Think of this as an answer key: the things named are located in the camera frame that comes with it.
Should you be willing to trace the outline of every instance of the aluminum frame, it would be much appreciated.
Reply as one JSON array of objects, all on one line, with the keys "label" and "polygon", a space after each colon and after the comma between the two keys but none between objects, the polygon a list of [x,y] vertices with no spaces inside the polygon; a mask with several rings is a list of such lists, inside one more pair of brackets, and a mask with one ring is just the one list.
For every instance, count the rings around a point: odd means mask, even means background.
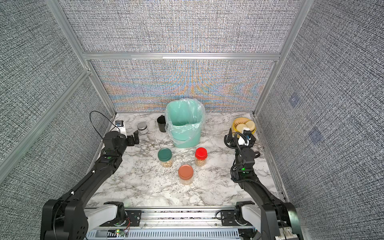
[{"label": "aluminum frame", "polygon": [[85,52],[87,60],[279,60],[279,53],[128,53]]},{"label": "aluminum frame", "polygon": [[295,20],[292,23],[291,29],[288,32],[288,35],[285,39],[285,42],[283,44],[283,47],[281,48],[281,57],[277,61],[277,63],[274,65],[271,75],[269,76],[267,82],[265,83],[263,90],[260,93],[260,96],[256,102],[254,115],[258,116],[263,104],[266,100],[266,98],[269,95],[269,92],[271,91],[271,88],[273,84],[275,83],[275,80],[277,76],[279,75],[279,72],[284,64],[285,59],[288,56],[289,51],[291,50],[291,47],[293,45],[293,42],[295,41],[297,34],[299,33],[299,30],[301,28],[301,25],[304,22],[305,17],[308,14],[309,9],[311,8],[314,0],[303,0],[303,2],[300,5],[299,10],[296,13]]},{"label": "aluminum frame", "polygon": [[96,72],[94,71],[90,62],[88,62],[83,56],[83,47],[81,46],[79,40],[76,37],[71,25],[68,22],[67,17],[64,14],[63,9],[57,0],[45,0],[47,6],[51,10],[53,16],[55,17],[57,23],[59,24],[61,30],[63,31],[65,37],[73,48],[74,53],[79,59],[81,65],[84,69],[89,69],[91,71],[90,79],[92,85],[94,86],[96,92],[98,93],[100,99],[102,100],[105,108],[108,110],[111,116],[116,115],[116,110],[113,106],[111,99],[109,98],[105,88],[103,87],[100,79],[97,77]]},{"label": "aluminum frame", "polygon": [[84,69],[75,80],[62,92],[60,97],[48,108],[35,125],[28,131],[24,138],[11,150],[0,162],[0,183],[8,176],[16,164],[24,157],[35,141],[40,137],[46,127],[56,117],[61,108],[67,103],[82,82],[90,75],[88,69]]},{"label": "aluminum frame", "polygon": [[268,167],[269,167],[269,170],[271,172],[272,179],[275,182],[276,189],[279,192],[279,198],[281,200],[285,200],[285,201],[289,202],[288,195],[287,195],[286,189],[285,189],[284,184],[283,184],[283,180],[282,180],[281,175],[277,169],[275,159],[273,158],[272,152],[269,149],[268,142],[266,141],[266,138],[264,136],[263,130],[260,126],[260,123],[259,123],[257,117],[253,116],[253,121],[255,122],[255,125],[256,125],[257,137],[259,138],[259,140],[261,141],[262,146],[263,146],[263,154],[265,156],[265,160],[266,160]]},{"label": "aluminum frame", "polygon": [[[151,111],[148,111],[148,112],[117,112],[117,114],[135,114],[135,113],[162,113],[164,114],[165,112],[151,112]],[[239,112],[233,112],[233,111],[217,111],[217,112],[209,112],[209,113],[249,113],[249,114],[253,114],[253,112],[251,111],[239,111]]]},{"label": "aluminum frame", "polygon": [[222,226],[216,218],[221,210],[234,210],[234,206],[167,206],[167,207],[126,207],[125,210],[141,210],[138,227],[131,229],[191,229],[191,228],[253,228],[253,226]]}]

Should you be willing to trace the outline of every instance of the jar lid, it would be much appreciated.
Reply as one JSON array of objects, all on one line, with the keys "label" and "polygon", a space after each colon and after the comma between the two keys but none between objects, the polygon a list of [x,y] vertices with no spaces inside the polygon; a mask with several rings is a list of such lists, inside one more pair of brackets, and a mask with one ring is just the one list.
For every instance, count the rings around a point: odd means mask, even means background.
[{"label": "jar lid", "polygon": [[195,153],[195,157],[198,159],[198,160],[205,160],[207,158],[208,154],[207,154],[207,150],[203,147],[199,147],[198,149],[196,149],[196,153]]},{"label": "jar lid", "polygon": [[162,162],[167,162],[172,158],[172,151],[169,148],[162,148],[157,153],[157,157]]},{"label": "jar lid", "polygon": [[193,177],[193,168],[188,165],[184,164],[179,168],[179,178],[183,180],[189,180]]},{"label": "jar lid", "polygon": [[147,128],[147,124],[146,122],[140,122],[138,125],[137,125],[137,129],[139,130],[145,130]]}]

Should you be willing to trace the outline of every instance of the small glass jar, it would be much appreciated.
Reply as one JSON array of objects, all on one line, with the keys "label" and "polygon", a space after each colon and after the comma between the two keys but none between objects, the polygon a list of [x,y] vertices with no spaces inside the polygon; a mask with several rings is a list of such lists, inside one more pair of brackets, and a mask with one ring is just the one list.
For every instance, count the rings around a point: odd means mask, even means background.
[{"label": "small glass jar", "polygon": [[193,181],[193,168],[188,164],[182,165],[179,168],[179,179],[183,185],[191,184]]},{"label": "small glass jar", "polygon": [[137,129],[141,134],[146,134],[148,132],[148,127],[146,122],[139,122]]},{"label": "small glass jar", "polygon": [[157,153],[157,157],[160,160],[160,164],[163,167],[171,167],[173,164],[172,151],[169,148],[162,148]]},{"label": "small glass jar", "polygon": [[196,149],[196,153],[195,153],[196,166],[198,167],[204,166],[207,163],[207,157],[208,157],[208,153],[205,148],[199,147],[198,149]]}]

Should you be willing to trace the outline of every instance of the black cable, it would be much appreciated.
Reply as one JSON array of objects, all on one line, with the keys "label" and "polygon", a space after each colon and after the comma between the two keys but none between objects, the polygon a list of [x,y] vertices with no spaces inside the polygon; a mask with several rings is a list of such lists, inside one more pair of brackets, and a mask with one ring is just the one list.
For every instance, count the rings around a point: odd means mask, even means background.
[{"label": "black cable", "polygon": [[[277,212],[277,215],[279,216],[279,218],[280,218],[280,221],[282,221],[283,219],[281,218],[281,216],[280,216],[280,213],[279,213],[279,210],[278,210],[278,208],[277,208],[277,206],[276,206],[276,203],[275,203],[275,200],[274,199],[271,199],[271,201],[273,202],[273,204],[275,205],[275,208],[276,208],[276,212]],[[287,236],[285,235],[285,230],[284,230],[284,226],[283,226],[283,233],[284,233],[284,237],[285,237],[285,240],[287,239]]]},{"label": "black cable", "polygon": [[55,239],[56,239],[56,240],[57,240],[57,235],[56,235],[56,229],[55,229],[55,222],[56,222],[57,212],[59,212],[59,209],[61,208],[61,206],[63,205],[63,203],[64,203],[65,201],[67,201],[67,200],[70,198],[70,196],[72,196],[72,195],[70,194],[64,201],[62,201],[62,202],[60,203],[60,205],[59,205],[59,207],[56,209],[55,215],[54,215],[54,217],[53,217],[53,233],[54,233],[54,235],[55,235]]},{"label": "black cable", "polygon": [[228,137],[228,135],[225,135],[225,136],[224,136],[224,144],[225,144],[227,147],[231,148],[231,149],[237,149],[237,147],[232,147],[232,146],[228,145],[228,143],[227,143],[227,137]]},{"label": "black cable", "polygon": [[239,150],[239,155],[241,157],[243,155],[243,152],[241,151],[241,148],[240,148],[240,145],[239,145],[239,141],[237,139],[237,135],[239,135],[239,134],[241,134],[241,133],[235,132],[235,144],[236,144],[237,150]]},{"label": "black cable", "polygon": [[221,210],[220,210],[220,211],[218,211],[218,212],[216,213],[216,215],[215,215],[215,218],[216,218],[217,220],[220,220],[220,221],[221,221],[221,219],[220,219],[220,218],[217,218],[217,214],[218,214],[219,212],[221,212]]},{"label": "black cable", "polygon": [[99,134],[99,136],[101,137],[101,139],[103,139],[103,137],[101,136],[101,134],[96,130],[95,126],[93,125],[93,122],[92,122],[92,119],[91,119],[91,113],[93,112],[96,112],[96,113],[100,113],[101,115],[103,115],[110,123],[112,123],[113,126],[117,127],[115,124],[113,124],[113,122],[111,122],[104,114],[102,114],[101,112],[99,111],[92,111],[89,113],[89,121],[91,122],[92,126],[93,126],[93,129],[95,129],[95,131]]},{"label": "black cable", "polygon": [[240,135],[240,137],[242,137],[244,139],[245,143],[248,142],[248,138],[244,134],[242,134],[240,132],[238,134]]},{"label": "black cable", "polygon": [[236,164],[236,165],[233,165],[231,167],[231,170],[230,170],[230,173],[231,173],[231,178],[232,178],[232,181],[234,183],[240,183],[240,182],[252,182],[252,183],[255,183],[257,185],[259,185],[268,195],[268,197],[271,199],[271,195],[272,194],[269,194],[268,191],[265,190],[265,186],[263,184],[261,184],[260,182],[254,180],[254,179],[241,179],[241,180],[235,180],[235,174],[234,174],[234,168],[237,167],[237,166],[241,166],[243,164],[239,163],[239,164]]},{"label": "black cable", "polygon": [[57,216],[57,213],[58,213],[58,211],[59,211],[59,209],[61,208],[61,206],[63,205],[63,203],[65,202],[65,201],[67,201],[71,196],[73,196],[74,195],[74,193],[88,180],[88,179],[90,179],[90,177],[92,176],[92,174],[91,175],[89,175],[89,177],[80,185],[80,186],[78,186],[76,189],[72,189],[72,192],[71,192],[71,194],[64,200],[64,201],[62,201],[61,203],[60,203],[60,205],[59,205],[59,207],[57,208],[57,210],[56,210],[56,212],[55,212],[55,215],[54,215],[54,217],[53,217],[53,233],[54,233],[54,235],[55,235],[55,239],[57,240],[57,236],[56,236],[56,229],[55,229],[55,222],[56,222],[56,216]]}]

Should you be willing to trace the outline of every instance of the black mug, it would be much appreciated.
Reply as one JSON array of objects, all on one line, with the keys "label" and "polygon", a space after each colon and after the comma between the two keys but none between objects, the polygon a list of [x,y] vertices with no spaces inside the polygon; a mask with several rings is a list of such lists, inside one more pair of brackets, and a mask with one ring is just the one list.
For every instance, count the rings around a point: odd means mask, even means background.
[{"label": "black mug", "polygon": [[163,115],[157,118],[157,124],[161,132],[166,132],[166,118]]}]

